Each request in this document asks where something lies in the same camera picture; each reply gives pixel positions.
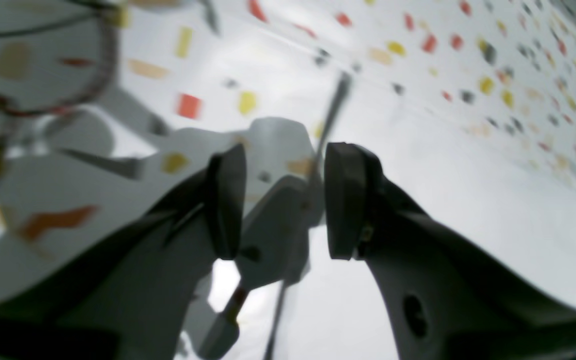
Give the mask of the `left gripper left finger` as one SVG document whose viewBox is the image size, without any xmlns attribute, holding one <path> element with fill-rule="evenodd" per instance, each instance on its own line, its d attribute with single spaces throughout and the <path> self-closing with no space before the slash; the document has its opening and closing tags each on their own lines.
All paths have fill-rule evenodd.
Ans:
<svg viewBox="0 0 576 360">
<path fill-rule="evenodd" d="M 171 360 L 197 283 L 242 237 L 243 145 L 46 280 L 0 304 L 5 360 Z"/>
</svg>

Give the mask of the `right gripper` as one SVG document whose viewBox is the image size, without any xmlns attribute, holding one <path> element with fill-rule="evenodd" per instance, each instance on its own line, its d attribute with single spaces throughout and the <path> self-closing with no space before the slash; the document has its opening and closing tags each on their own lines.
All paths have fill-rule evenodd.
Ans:
<svg viewBox="0 0 576 360">
<path fill-rule="evenodd" d="M 221 357 L 238 338 L 236 317 L 251 290 L 299 280 L 307 227 L 318 223 L 323 201 L 315 197 L 314 214 L 302 203 L 322 182 L 308 178 L 314 150 L 298 121 L 270 116 L 236 131 L 174 130 L 114 88 L 98 104 L 37 120 L 1 117 L 0 126 L 0 145 L 10 150 L 0 178 L 0 305 L 137 221 L 235 145 L 246 154 L 238 252 L 215 260 L 196 283 L 174 357 L 183 330 L 201 359 Z"/>
</svg>

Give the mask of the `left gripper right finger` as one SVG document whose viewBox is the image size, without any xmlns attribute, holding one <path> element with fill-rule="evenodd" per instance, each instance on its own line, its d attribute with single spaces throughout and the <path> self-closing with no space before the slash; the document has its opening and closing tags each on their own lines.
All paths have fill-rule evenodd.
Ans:
<svg viewBox="0 0 576 360">
<path fill-rule="evenodd" d="M 576 309 L 434 220 L 377 155 L 326 145 L 327 248 L 365 262 L 400 360 L 576 360 Z"/>
</svg>

